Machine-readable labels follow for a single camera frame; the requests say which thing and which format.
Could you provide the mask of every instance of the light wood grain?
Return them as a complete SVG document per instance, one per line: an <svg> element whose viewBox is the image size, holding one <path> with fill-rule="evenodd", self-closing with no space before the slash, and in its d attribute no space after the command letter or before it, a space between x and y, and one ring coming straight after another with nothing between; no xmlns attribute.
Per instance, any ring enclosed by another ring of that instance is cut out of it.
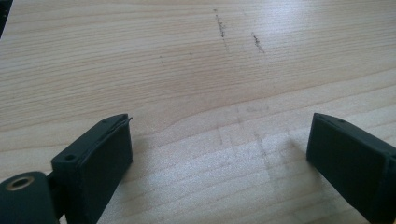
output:
<svg viewBox="0 0 396 224"><path fill-rule="evenodd" d="M0 179L129 113L99 223L366 223L305 160L314 112L396 146L396 1L15 0Z"/></svg>

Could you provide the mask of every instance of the scratch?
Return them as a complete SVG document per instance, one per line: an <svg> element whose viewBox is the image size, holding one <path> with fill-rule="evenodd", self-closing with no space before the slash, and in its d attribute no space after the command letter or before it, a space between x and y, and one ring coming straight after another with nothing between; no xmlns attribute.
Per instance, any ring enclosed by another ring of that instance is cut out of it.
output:
<svg viewBox="0 0 396 224"><path fill-rule="evenodd" d="M253 38L254 38L254 44L255 44L256 47L259 49L259 52L265 53L264 49L262 48L262 45L260 44L259 38L257 38L257 36L255 36L253 32L251 33L251 36L253 36Z"/></svg>
<svg viewBox="0 0 396 224"><path fill-rule="evenodd" d="M218 26L219 26L219 30L220 30L220 35L221 37L224 38L225 36L225 25L223 24L223 22L221 21L221 19L219 18L219 15L216 14L216 21L218 22Z"/></svg>

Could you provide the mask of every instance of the small hole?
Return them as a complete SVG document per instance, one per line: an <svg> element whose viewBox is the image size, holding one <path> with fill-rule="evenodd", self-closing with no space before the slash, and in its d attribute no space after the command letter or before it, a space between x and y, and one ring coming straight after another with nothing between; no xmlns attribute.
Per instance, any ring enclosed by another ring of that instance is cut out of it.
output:
<svg viewBox="0 0 396 224"><path fill-rule="evenodd" d="M24 189L27 186L29 186L34 180L35 179L32 176L24 176L9 183L6 189L7 190Z"/></svg>
<svg viewBox="0 0 396 224"><path fill-rule="evenodd" d="M75 155L67 155L64 159L67 161L72 161L75 157Z"/></svg>

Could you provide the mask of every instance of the black plastic bracket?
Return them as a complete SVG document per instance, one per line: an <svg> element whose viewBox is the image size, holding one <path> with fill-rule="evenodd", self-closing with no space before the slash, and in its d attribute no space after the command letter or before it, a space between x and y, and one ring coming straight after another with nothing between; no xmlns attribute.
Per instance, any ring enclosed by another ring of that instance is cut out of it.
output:
<svg viewBox="0 0 396 224"><path fill-rule="evenodd" d="M0 184L0 223L96 223L132 162L128 115L103 119L52 159Z"/></svg>
<svg viewBox="0 0 396 224"><path fill-rule="evenodd" d="M342 119L315 114L306 157L371 223L396 216L396 148Z"/></svg>
<svg viewBox="0 0 396 224"><path fill-rule="evenodd" d="M6 26L9 11L11 10L13 0L0 0L0 38Z"/></svg>

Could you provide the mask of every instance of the black object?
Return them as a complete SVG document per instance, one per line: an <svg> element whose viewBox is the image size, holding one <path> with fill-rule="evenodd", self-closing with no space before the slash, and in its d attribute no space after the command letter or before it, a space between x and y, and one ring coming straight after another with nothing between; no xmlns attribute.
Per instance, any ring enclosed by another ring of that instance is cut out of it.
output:
<svg viewBox="0 0 396 224"><path fill-rule="evenodd" d="M9 11L13 0L0 0L0 38L6 26Z"/></svg>
<svg viewBox="0 0 396 224"><path fill-rule="evenodd" d="M0 185L0 223L96 223L132 162L128 115L103 119L52 159Z"/></svg>
<svg viewBox="0 0 396 224"><path fill-rule="evenodd" d="M396 148L342 119L315 114L306 157L372 223L396 216Z"/></svg>

